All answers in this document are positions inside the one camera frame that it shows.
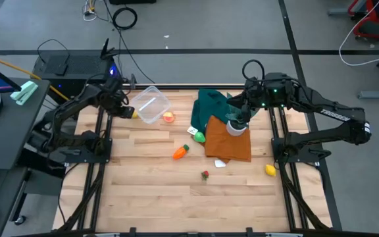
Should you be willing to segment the orange cloth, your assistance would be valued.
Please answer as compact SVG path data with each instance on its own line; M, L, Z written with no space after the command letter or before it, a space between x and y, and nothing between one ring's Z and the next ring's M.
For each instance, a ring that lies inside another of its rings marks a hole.
M250 130L244 130L240 136L228 133L226 125L211 116L205 131L205 155L216 157L225 163L230 160L251 162L251 135Z

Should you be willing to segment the yellow pole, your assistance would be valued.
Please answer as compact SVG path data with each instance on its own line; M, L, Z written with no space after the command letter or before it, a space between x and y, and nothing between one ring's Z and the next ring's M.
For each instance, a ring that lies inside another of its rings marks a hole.
M19 71L19 72L23 72L24 74L27 74L27 75L31 76L33 79L36 79L36 80L43 80L42 78L40 78L39 76L37 76L37 75L35 75L35 74L31 73L31 72L29 72L29 71L27 71L27 70L24 70L23 68L17 67L17 66L15 66L15 65L12 65L12 64L10 64L10 63L8 63L8 62L2 61L1 59L0 59L0 63L1 63L2 65L5 65L5 66L9 67L9 68L15 69L15 70L17 70L17 71ZM55 87L53 87L53 86L49 86L49 88L50 88L53 92L55 92L55 94L57 94L57 95L60 96L62 99L64 99L65 101L70 101L70 99L69 99L67 96L65 96L63 93L61 93L61 92L60 92L59 90L57 90Z

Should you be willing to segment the black computer tower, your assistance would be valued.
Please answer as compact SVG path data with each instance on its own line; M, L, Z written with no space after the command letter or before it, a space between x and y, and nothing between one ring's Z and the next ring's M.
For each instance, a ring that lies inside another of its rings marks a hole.
M48 51L40 52L33 73L50 81L56 91L49 95L57 102L72 99L82 90L84 84L103 84L110 77L121 78L113 48L105 41L99 51Z

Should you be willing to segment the black rear frame rail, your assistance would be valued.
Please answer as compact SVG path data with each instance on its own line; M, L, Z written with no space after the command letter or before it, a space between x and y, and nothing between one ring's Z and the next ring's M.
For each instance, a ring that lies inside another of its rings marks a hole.
M214 90L242 90L244 84L124 84L125 90L144 90L149 86L155 86L160 90L198 90L198 89L214 89Z

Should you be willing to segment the red stool with black seat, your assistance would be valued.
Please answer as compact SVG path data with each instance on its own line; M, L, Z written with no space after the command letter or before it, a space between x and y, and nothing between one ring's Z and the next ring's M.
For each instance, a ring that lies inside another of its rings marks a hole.
M356 38L379 40L379 0L353 0L347 12L357 22L353 28Z

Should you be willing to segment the black side desk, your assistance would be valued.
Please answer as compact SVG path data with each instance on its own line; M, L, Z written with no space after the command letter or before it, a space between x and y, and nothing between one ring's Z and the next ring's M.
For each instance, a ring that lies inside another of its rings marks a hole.
M34 125L50 82L35 80L38 89L24 105L17 105L8 93L3 93L0 108L0 236L28 169L16 163Z

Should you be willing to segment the clear plastic tupperware container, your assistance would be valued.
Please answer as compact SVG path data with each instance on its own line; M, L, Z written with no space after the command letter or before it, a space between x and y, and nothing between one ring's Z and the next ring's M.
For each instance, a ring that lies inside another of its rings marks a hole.
M130 105L143 122L152 124L170 109L171 102L158 88L149 86L133 96Z

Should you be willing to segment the orange toy carrot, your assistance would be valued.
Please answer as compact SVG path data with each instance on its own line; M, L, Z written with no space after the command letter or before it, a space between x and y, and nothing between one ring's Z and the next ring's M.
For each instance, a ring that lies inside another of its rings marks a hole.
M188 152L188 150L189 150L189 146L186 145L186 144L184 144L182 147L178 148L178 149L174 152L172 158L173 158L174 160L181 159L181 158L182 158L182 157Z

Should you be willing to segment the black right frame rails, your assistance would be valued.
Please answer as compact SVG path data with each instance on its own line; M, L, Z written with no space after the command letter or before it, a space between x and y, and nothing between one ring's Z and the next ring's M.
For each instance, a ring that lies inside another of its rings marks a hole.
M314 155L328 156L330 153L326 150L310 149L308 146L300 150L297 155L290 156L284 151L284 139L279 137L278 126L276 122L276 113L274 109L269 109L270 121L272 125L273 137L271 139L274 163L278 165L278 171L282 182L282 191L284 196L284 203L286 206L286 213L288 216L290 231L297 229L295 223L295 215L291 197L297 203L301 230L310 230L309 223L312 224L315 230L330 230L331 227L325 225L308 206L307 202L303 199L299 176L297 173L296 163L308 163L308 157Z

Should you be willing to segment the mint green stapler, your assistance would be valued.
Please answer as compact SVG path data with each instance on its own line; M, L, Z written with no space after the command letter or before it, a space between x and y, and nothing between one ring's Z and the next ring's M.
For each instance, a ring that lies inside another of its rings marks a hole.
M16 102L17 105L23 105L30 96L38 89L38 85L33 81L28 81L21 85L19 92L13 92L10 98Z

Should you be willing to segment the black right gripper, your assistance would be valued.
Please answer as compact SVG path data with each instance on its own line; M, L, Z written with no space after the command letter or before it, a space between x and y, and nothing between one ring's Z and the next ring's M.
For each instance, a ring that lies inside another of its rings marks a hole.
M241 94L229 97L227 104L231 106L242 106L241 117L243 122L251 119L251 109L266 109L270 107L270 101L266 92L268 80L259 80L256 77L245 81L244 90Z

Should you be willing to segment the black frame rails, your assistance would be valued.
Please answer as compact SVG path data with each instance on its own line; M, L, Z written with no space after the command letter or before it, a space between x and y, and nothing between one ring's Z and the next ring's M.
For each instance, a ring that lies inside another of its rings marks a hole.
M278 165L278 171L282 182L282 191L284 196L284 203L286 206L286 213L288 216L290 231L297 229L295 223L295 215L291 197L297 203L301 230L310 230L309 223L312 224L315 230L330 230L331 227L325 225L308 206L307 202L303 199L299 176L297 173L296 163L308 163L308 157L314 155L328 156L330 153L326 150L310 149L308 146L300 150L297 155L290 156L284 151L284 139L279 137L278 126L276 122L276 113L274 109L269 109L270 121L272 125L273 137L271 139L274 163Z
M76 232L84 231L84 221L87 217L88 204L93 200L91 213L90 213L90 224L88 230L95 232L97 226L97 219L99 216L99 205L101 203L101 192L103 179L105 175L105 168L111 158L111 148L112 148L112 139L111 128L113 124L113 117L111 115L107 116L107 123L102 135L102 139L108 145L107 158L104 163L98 165L98 170L95 178L93 178L93 172L95 171L95 164L90 163L88 165L86 179L84 182L84 190L82 193L82 200L77 205L74 212L69 216L65 223L57 229L61 232L72 232L73 227L76 225Z

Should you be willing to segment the dark green cloth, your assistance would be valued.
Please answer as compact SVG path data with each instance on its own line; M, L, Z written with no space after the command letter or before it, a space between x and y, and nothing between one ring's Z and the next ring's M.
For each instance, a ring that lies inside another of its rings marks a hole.
M193 103L191 126L205 134L207 123L212 115L226 125L228 122L226 114L229 113L227 99L229 97L233 96L229 93L224 95L217 90L200 89L198 91L198 99ZM251 118L258 111L259 109L251 109Z

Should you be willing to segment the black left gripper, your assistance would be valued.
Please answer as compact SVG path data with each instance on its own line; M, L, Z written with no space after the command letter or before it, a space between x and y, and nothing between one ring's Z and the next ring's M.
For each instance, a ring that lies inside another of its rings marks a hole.
M135 108L131 106L123 106L123 103L128 104L128 98L122 90L110 93L105 98L105 110L109 115L120 115L121 118L132 118L132 113Z

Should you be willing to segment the black left frame rails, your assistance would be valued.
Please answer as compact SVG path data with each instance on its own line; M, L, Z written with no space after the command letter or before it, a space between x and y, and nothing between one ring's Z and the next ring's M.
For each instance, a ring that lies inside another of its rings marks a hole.
M93 172L95 171L95 164L90 163L88 165L86 179L84 182L84 190L82 193L82 200L77 205L74 212L69 216L65 223L57 229L61 232L72 232L73 227L76 225L76 232L84 231L84 221L87 217L88 204L93 200L91 213L90 213L90 224L88 230L95 232L97 226L97 219L99 216L99 205L101 203L101 192L103 179L105 175L105 168L111 158L111 148L112 148L112 139L111 128L113 124L113 117L111 115L107 116L107 123L102 135L102 139L108 145L107 158L104 163L98 165L98 170L95 178L93 178Z

